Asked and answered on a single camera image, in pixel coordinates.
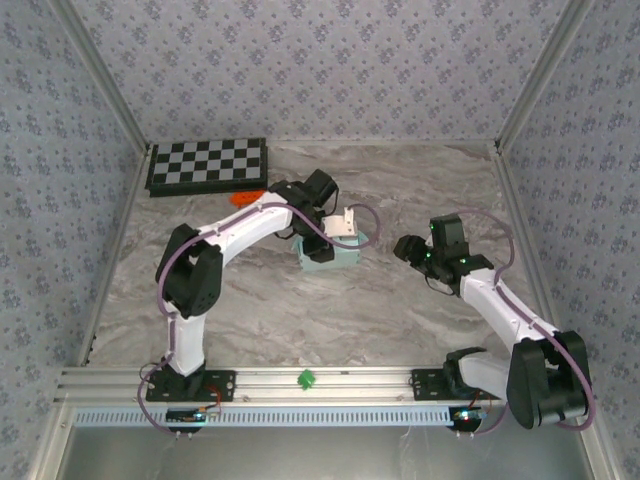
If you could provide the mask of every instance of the white bracket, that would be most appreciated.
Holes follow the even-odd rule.
[[[344,215],[331,215],[322,221],[324,233],[330,238],[358,236],[358,227],[353,218],[353,210],[350,208],[344,209]]]

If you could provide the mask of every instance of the marble surface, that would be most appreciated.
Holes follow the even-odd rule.
[[[430,365],[440,364],[449,351],[476,345],[506,355],[471,307],[429,290],[418,272],[393,255],[402,235],[426,238],[432,216],[477,207],[507,219],[487,151],[438,145],[270,147],[270,181],[303,180],[322,168],[340,186],[341,207],[365,202],[377,209],[382,235],[363,252],[360,265],[344,270],[304,273],[292,240],[274,236],[241,253],[225,269],[221,298],[209,314],[208,365]],[[100,318],[92,366],[137,366],[161,357],[166,322],[155,304],[154,275],[171,231],[235,211],[228,194],[149,198],[143,182]],[[508,259],[504,234],[491,221],[468,215],[463,220],[472,253],[484,253],[496,265]],[[363,232],[373,231],[365,213],[357,221]],[[531,304],[519,261],[504,278]]]

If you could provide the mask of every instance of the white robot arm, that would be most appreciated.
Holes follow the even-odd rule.
[[[232,227],[203,240],[220,249],[223,268],[245,248],[268,235],[286,229],[291,224],[293,213],[290,210],[277,207],[256,208],[265,203],[286,204],[287,201],[277,193],[266,192],[253,205],[249,205],[220,222],[198,229],[200,234],[204,234],[240,218],[240,221]],[[185,318],[173,303],[165,301],[165,306],[169,312],[176,313],[175,317],[169,320],[175,321],[175,326],[173,326],[175,342],[169,365],[183,376],[191,375],[204,364],[203,338],[207,312]]]
[[[327,216],[321,209],[337,190],[329,175],[316,170],[304,183],[274,184],[255,203],[222,221],[197,230],[188,225],[174,230],[156,272],[156,281],[162,292],[160,308],[169,314],[169,347],[165,358],[170,358],[169,366],[175,373],[189,377],[204,366],[207,312],[220,295],[223,268],[238,253],[272,233],[292,227],[304,239],[305,255],[324,263],[334,258],[333,246],[309,223],[320,231],[325,231],[326,225],[325,236],[329,238],[335,236],[331,231],[336,230],[357,235],[350,210],[342,217]],[[341,222],[349,225],[336,228]]]
[[[511,354],[507,362],[482,348],[450,353],[443,369],[452,392],[469,397],[480,389],[507,399],[525,428],[587,413],[592,395],[586,347],[580,336],[560,332],[538,317],[496,275],[491,262],[483,255],[470,255],[458,215],[432,218],[430,227],[433,246],[423,238],[406,235],[394,254],[408,261],[427,282],[434,279],[448,285],[475,308]],[[576,374],[576,367],[581,374]]]

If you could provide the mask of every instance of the wall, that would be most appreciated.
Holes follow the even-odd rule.
[[[509,155],[630,478],[640,478],[639,53],[638,2],[595,2]]]
[[[137,155],[43,0],[0,2],[0,478],[76,361]]]
[[[565,0],[77,0],[148,140],[488,139]]]

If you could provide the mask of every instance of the green connector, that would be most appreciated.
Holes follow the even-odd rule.
[[[313,375],[311,370],[305,370],[298,377],[298,385],[300,385],[303,390],[310,389],[313,387],[314,383],[316,383],[316,377]]]

